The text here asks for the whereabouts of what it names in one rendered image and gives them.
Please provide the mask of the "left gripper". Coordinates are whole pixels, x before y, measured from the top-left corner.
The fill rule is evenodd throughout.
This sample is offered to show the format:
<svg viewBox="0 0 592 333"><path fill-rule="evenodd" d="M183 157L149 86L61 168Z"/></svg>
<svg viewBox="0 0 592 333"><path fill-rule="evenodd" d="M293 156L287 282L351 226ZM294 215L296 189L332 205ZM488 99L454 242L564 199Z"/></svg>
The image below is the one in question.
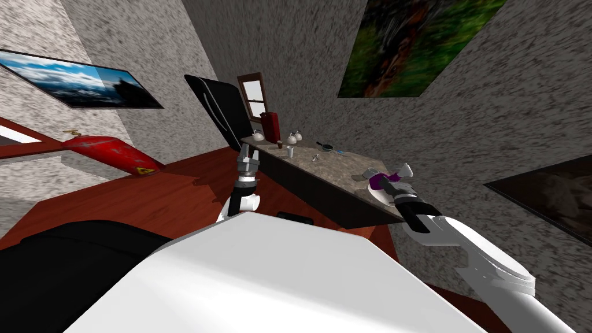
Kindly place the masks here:
<svg viewBox="0 0 592 333"><path fill-rule="evenodd" d="M249 145L243 143L237 159L239 182L254 182L258 166L260 166L260 151L254 150L249 157Z"/></svg>

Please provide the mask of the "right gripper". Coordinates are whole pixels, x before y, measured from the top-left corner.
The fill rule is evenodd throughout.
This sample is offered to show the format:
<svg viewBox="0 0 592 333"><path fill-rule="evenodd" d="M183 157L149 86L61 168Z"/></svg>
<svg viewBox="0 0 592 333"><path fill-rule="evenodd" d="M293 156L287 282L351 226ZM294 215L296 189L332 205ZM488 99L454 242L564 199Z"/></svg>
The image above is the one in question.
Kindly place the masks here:
<svg viewBox="0 0 592 333"><path fill-rule="evenodd" d="M380 171L375 168L367 168L362 173L363 177L368 180L378 174L380 174ZM404 163L397 172L397 176L400 178L412 177L413 171L407 163ZM383 181L380 182L380 185L386 193L393 197L394 202L400 201L404 198L417 198L417 192L408 183L390 182L387 178L383 178Z"/></svg>

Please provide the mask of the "purple mug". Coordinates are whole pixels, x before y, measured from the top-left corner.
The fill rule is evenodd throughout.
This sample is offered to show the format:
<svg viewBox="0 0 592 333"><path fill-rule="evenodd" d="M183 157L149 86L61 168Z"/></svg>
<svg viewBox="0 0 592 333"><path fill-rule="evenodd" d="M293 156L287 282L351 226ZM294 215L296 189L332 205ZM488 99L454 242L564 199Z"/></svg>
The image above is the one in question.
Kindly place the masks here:
<svg viewBox="0 0 592 333"><path fill-rule="evenodd" d="M380 185L380 182L383 181L383 178L387 178L390 182L398 182L402 177L398 176L397 173L394 173L390 176L385 173L377 173L369 179L370 188L376 191L383 189Z"/></svg>

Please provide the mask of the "white plate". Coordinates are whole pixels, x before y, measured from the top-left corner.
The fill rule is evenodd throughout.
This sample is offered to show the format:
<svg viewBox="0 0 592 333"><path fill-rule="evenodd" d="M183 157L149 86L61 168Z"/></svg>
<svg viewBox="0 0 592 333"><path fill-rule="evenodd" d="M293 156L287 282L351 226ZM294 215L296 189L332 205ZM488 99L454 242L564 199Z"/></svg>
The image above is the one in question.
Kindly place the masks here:
<svg viewBox="0 0 592 333"><path fill-rule="evenodd" d="M381 190L373 190L371 188L371 185L369 184L367 186L367 190L381 204L384 204L384 205L389 206L389 207L394 207L395 206L393 197L390 196L388 193L386 193L383 189L381 189Z"/></svg>

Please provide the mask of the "red box appliance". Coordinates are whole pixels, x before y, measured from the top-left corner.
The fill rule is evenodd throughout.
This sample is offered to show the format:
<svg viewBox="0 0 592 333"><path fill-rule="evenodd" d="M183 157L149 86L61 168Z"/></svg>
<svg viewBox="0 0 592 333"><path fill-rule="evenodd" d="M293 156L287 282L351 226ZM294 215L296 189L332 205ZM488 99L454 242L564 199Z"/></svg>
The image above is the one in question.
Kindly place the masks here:
<svg viewBox="0 0 592 333"><path fill-rule="evenodd" d="M262 131L266 141L277 143L281 140L278 114L275 112L264 112L260 114Z"/></svg>

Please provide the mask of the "black refrigerator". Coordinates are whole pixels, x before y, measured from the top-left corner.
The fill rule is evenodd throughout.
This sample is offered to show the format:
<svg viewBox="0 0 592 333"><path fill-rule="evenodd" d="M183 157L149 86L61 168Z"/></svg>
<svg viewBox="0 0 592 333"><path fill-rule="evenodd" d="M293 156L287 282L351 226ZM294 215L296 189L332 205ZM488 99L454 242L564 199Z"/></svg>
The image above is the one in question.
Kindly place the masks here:
<svg viewBox="0 0 592 333"><path fill-rule="evenodd" d="M184 75L184 79L228 145L239 152L241 139L253 132L239 90L228 83L192 75Z"/></svg>

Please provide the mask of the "brown framed window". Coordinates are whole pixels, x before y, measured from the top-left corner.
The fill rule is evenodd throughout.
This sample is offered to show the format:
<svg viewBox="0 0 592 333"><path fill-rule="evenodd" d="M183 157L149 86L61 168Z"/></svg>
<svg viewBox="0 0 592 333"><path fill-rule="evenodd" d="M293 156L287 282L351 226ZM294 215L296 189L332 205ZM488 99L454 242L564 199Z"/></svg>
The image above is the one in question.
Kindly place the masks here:
<svg viewBox="0 0 592 333"><path fill-rule="evenodd" d="M237 77L239 89L245 102L249 119L260 123L261 115L268 111L263 76L261 72Z"/></svg>

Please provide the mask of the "dark table with marble top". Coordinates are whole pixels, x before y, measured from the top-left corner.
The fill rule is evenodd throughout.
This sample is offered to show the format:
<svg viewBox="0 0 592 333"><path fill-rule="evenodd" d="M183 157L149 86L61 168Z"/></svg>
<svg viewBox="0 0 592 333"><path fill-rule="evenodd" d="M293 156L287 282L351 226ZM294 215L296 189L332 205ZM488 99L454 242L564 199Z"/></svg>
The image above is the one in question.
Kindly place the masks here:
<svg viewBox="0 0 592 333"><path fill-rule="evenodd" d="M388 171L379 160L325 152L311 140L294 145L293 158L287 157L287 148L265 140L248 136L242 142L251 152L258 150L260 171L345 229L403 222L395 207L380 203L367 190L369 183L362 175L367 168ZM320 159L313 162L316 154Z"/></svg>

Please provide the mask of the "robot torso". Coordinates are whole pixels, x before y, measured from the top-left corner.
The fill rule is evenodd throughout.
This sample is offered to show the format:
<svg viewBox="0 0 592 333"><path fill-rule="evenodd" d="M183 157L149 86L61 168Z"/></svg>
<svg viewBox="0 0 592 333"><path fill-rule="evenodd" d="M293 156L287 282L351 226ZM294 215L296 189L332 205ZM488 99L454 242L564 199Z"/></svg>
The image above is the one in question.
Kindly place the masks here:
<svg viewBox="0 0 592 333"><path fill-rule="evenodd" d="M171 241L64 333L486 333L369 240L244 212Z"/></svg>

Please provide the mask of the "red rounded object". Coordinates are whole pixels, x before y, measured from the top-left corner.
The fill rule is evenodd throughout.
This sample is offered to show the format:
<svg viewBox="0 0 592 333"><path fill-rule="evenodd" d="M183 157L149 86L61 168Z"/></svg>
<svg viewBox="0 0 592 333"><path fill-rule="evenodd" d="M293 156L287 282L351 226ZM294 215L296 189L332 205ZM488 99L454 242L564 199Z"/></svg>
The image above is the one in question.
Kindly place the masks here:
<svg viewBox="0 0 592 333"><path fill-rule="evenodd" d="M146 153L112 136L74 136L61 147L134 176L155 174L165 168Z"/></svg>

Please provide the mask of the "red framed window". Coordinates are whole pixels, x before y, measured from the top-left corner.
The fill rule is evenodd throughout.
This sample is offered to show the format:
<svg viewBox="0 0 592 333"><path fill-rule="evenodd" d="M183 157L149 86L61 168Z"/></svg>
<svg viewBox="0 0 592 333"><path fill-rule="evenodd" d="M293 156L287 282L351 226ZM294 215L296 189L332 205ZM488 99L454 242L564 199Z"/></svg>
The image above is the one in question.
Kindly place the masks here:
<svg viewBox="0 0 592 333"><path fill-rule="evenodd" d="M61 142L0 117L0 159L61 150Z"/></svg>

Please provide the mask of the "green wall picture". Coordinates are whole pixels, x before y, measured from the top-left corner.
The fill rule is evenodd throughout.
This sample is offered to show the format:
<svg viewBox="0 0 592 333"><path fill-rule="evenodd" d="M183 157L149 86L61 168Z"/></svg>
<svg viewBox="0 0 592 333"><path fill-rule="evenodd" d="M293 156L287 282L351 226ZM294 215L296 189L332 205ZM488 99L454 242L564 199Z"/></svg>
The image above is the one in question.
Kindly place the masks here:
<svg viewBox="0 0 592 333"><path fill-rule="evenodd" d="M506 0L368 0L338 97L420 96Z"/></svg>

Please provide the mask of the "dark wall picture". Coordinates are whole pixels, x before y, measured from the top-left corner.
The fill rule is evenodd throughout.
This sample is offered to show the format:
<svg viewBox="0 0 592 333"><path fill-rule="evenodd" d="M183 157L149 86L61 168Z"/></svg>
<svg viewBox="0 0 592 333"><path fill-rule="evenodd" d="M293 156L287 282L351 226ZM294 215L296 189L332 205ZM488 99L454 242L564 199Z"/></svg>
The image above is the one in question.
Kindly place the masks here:
<svg viewBox="0 0 592 333"><path fill-rule="evenodd" d="M485 186L592 247L592 155Z"/></svg>

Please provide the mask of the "blue sky wall picture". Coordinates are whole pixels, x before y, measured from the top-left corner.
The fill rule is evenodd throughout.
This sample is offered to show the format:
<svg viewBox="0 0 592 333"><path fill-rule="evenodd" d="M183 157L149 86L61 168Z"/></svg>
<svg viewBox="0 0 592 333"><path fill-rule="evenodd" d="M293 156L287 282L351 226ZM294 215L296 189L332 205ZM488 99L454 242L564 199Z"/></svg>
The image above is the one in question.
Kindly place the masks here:
<svg viewBox="0 0 592 333"><path fill-rule="evenodd" d="M128 71L0 49L0 66L73 109L161 109Z"/></svg>

